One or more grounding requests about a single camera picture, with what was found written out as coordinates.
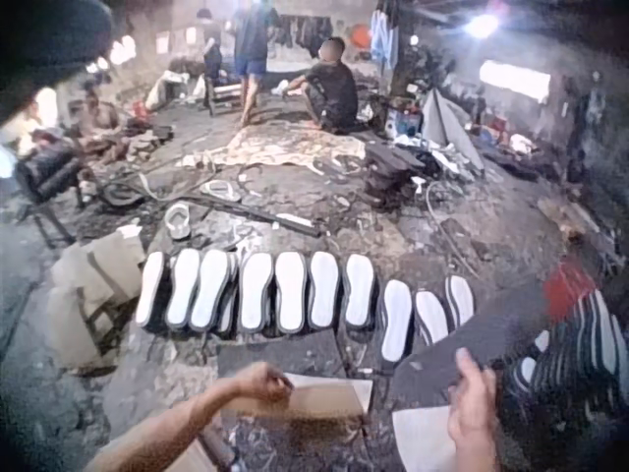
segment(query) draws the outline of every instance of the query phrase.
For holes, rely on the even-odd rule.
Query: forearm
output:
[[[495,442],[492,437],[482,435],[470,438],[456,447],[457,472],[499,471]]]
[[[233,380],[217,381],[204,393],[132,428],[102,449],[86,471],[165,470],[188,448],[212,417],[238,394],[238,386]]]
[[[286,88],[286,91],[296,90],[302,86],[302,84],[306,81],[306,76],[300,76],[297,79],[291,81],[291,83]]]

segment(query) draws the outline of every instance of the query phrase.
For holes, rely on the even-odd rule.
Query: hanging clothes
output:
[[[378,0],[372,15],[372,58],[389,70],[397,65],[399,48],[398,0]]]

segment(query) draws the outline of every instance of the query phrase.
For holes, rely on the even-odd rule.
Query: person's left hand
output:
[[[256,362],[234,376],[238,393],[249,398],[279,401],[288,398],[293,385],[286,376],[266,362]]]

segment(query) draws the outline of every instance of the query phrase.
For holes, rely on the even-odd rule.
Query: cardboard piece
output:
[[[142,273],[121,233],[116,231],[94,241],[87,258],[113,289],[112,302],[115,305],[140,296]]]
[[[51,272],[57,287],[83,289],[83,308],[88,318],[114,295],[109,284],[89,263],[86,251],[78,244],[64,250]]]
[[[238,398],[225,409],[252,416],[287,419],[339,419],[364,416],[372,397],[372,381],[349,381],[286,374],[295,390],[287,402],[266,403]]]
[[[393,412],[397,450],[406,472],[455,470],[456,447],[448,435],[450,407]]]
[[[48,339],[67,369],[98,367],[101,357],[81,314],[74,287],[54,287],[48,298]]]

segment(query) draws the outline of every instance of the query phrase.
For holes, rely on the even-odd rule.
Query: person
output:
[[[456,365],[462,380],[449,390],[448,418],[448,434],[456,445],[456,470],[498,470],[494,441],[495,373],[488,368],[481,371],[465,348],[457,350]]]
[[[231,400],[249,397],[277,402],[286,400],[292,388],[275,367],[265,362],[251,364],[231,379],[220,379],[205,392],[139,423],[104,447],[85,471],[165,470]]]
[[[358,94],[354,75],[342,61],[345,42],[331,37],[319,50],[320,61],[283,90],[301,88],[314,126],[328,131],[351,128],[356,121]]]
[[[241,127],[249,124],[256,104],[260,82],[266,73],[268,42],[279,27],[279,16],[265,1],[250,3],[249,8],[238,10],[231,31],[236,34],[234,68],[241,78]]]
[[[213,99],[213,90],[218,86],[220,65],[223,56],[220,52],[220,24],[215,22],[211,12],[207,8],[201,8],[197,12],[197,18],[203,28],[203,63],[205,64],[205,97],[203,106],[211,111],[210,101]]]

